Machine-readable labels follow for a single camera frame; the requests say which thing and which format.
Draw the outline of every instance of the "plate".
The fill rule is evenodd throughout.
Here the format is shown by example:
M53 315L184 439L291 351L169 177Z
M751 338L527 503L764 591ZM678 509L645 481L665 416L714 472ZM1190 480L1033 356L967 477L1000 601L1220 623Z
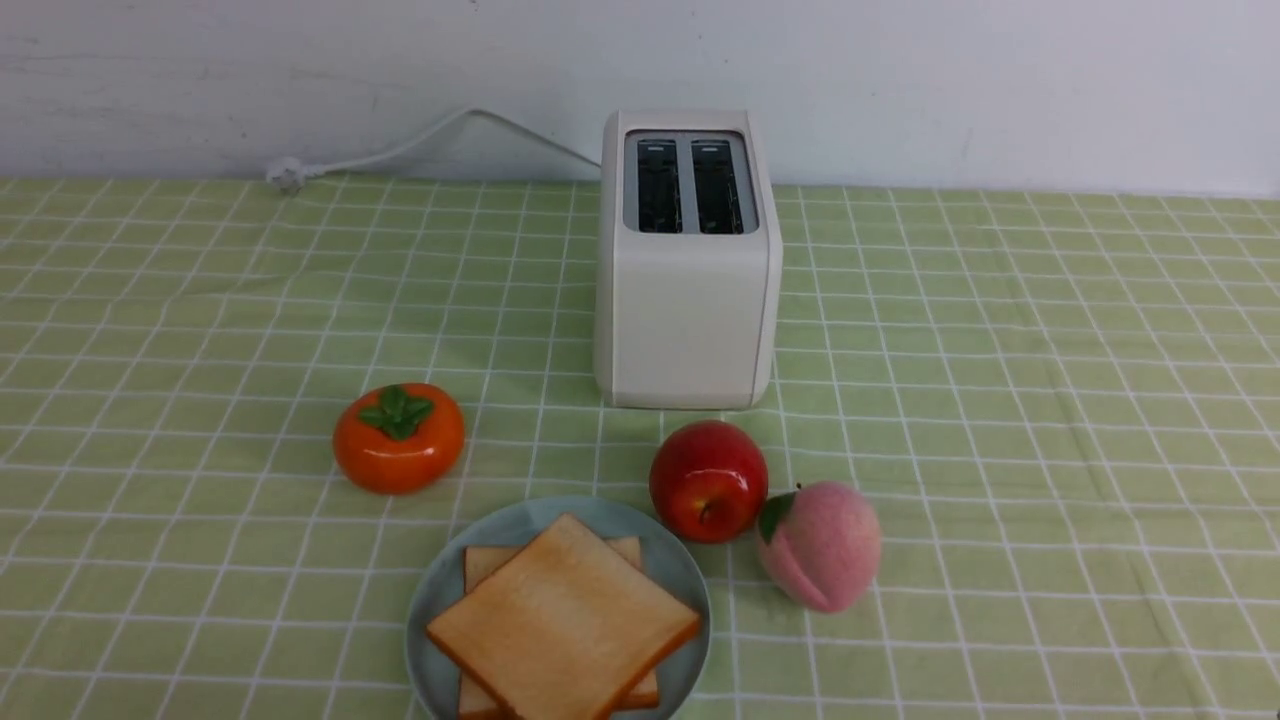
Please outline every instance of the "plate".
M468 544L525 544L564 512L572 512L603 538L637 536L645 574L703 618L698 637L658 665L662 703L650 710L614 712L616 720L666 720L694 692L712 642L707 580L684 543L657 520L617 502L588 496L526 500L472 523L435 557L413 593L404 639L404 662L417 700L436 720L457 717L458 666L426 638L424 628L462 598L462 550Z

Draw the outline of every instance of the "stack of bread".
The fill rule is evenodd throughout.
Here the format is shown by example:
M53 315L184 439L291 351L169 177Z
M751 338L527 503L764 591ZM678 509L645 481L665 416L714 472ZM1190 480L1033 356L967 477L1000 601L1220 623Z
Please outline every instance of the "stack of bread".
M466 594L426 626L462 670L462 720L594 720L657 707L658 664L700 615L644 571L640 539L561 515L524 547L470 546Z

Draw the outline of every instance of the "pink peach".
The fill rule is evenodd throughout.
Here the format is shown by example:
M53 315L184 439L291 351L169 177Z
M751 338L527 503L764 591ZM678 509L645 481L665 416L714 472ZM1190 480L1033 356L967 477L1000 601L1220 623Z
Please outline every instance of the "pink peach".
M769 498L755 525L755 547L764 571L791 600L842 612L879 570L879 520L852 487L820 482Z

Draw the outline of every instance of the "apple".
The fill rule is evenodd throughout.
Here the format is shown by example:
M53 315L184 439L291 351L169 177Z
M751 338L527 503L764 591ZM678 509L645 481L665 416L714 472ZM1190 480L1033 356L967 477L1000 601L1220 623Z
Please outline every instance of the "apple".
M722 420L671 433L649 468L649 497L677 537L722 543L750 529L769 493L764 454L741 428Z

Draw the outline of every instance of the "white power cord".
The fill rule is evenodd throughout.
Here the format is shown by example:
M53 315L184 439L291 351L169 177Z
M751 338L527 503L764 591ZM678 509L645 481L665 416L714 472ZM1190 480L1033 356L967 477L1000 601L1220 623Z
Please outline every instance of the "white power cord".
M280 192L294 195L300 190L302 190L302 186L305 186L307 181L311 178L317 178L320 176L335 170L347 170L362 165L372 165L375 163L381 163L384 160L390 160L392 158L403 155L410 150L417 147L419 145L426 142L428 140L431 138L431 136L440 132L445 127L453 124L456 120L462 119L467 115L484 115L486 118L492 118L494 120L498 120L499 123L515 128L516 131L539 142L543 142L544 145L554 147L556 150L559 150L566 155L576 158L596 168L600 167L599 160L588 158L586 155L582 155L581 152L573 150L572 147L568 147L567 145L562 145L547 137L545 135L534 132L527 127L517 123L516 120L507 118L506 115L499 115L498 113L494 113L493 110L485 110L484 108L462 108L431 123L430 126L424 128L422 132L417 133L413 138L411 138L408 142L403 142L396 147L392 147L390 150L379 152L376 155L370 155L367 158L360 158L357 160L343 160L339 163L329 163L325 165L305 165L302 160L298 160L297 158L279 158L266 167L266 182L278 187Z

